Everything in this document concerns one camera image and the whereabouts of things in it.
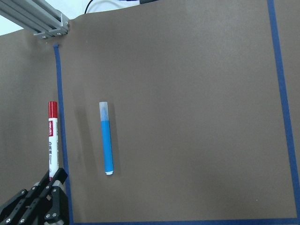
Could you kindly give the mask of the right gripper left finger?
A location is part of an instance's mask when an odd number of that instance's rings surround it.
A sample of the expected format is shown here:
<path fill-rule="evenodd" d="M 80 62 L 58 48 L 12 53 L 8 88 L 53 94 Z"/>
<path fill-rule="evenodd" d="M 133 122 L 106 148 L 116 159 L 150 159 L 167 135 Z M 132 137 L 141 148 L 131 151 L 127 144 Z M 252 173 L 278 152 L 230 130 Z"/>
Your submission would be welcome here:
<path fill-rule="evenodd" d="M 62 185 L 34 185 L 0 206 L 2 225 L 69 225 L 68 197 Z"/>

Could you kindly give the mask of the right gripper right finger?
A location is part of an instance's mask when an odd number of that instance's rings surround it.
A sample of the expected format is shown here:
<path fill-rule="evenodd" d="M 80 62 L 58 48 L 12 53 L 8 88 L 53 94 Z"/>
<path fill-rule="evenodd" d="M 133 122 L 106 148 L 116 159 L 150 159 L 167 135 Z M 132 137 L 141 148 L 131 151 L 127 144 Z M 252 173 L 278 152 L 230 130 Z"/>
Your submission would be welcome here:
<path fill-rule="evenodd" d="M 64 183 L 68 175 L 63 168 L 50 178 L 49 172 L 28 192 L 28 200 L 67 202 L 68 196 L 64 191 Z"/>

